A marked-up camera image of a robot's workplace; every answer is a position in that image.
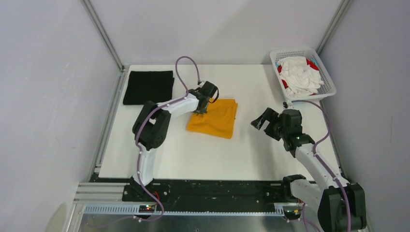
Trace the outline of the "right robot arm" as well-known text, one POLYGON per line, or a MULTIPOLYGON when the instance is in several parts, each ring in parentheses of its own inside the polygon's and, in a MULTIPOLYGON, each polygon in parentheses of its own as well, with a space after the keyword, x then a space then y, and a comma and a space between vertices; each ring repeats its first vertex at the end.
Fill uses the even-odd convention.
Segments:
POLYGON ((263 124, 267 136, 282 141, 286 151, 297 159, 314 179, 310 183, 301 175, 283 178, 281 196, 288 202, 301 200, 317 213, 325 232, 351 232, 367 227, 364 189, 350 183, 335 171, 318 151, 315 141, 303 133, 302 115, 296 109, 278 113, 267 108, 251 122, 260 130, 263 124))

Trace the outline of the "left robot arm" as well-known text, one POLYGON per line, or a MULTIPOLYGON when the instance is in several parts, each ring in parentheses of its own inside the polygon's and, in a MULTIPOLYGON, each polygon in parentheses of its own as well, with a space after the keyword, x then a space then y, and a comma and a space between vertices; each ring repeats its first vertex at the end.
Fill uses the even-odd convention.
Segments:
POLYGON ((183 97, 144 104, 132 128, 138 154, 131 185, 139 200, 147 201, 152 196, 153 189, 148 184, 153 181, 156 152, 166 139, 171 120, 187 113, 205 114, 208 105, 218 98, 218 87, 205 81, 196 89, 189 89, 183 97))

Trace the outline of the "yellow t shirt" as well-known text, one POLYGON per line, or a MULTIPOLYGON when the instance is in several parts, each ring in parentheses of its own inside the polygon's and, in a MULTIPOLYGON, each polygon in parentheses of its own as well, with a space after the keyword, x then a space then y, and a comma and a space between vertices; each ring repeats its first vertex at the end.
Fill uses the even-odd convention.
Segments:
POLYGON ((231 139, 237 108, 238 103, 234 99, 219 99, 208 106, 205 114, 192 114, 187 131, 231 139))

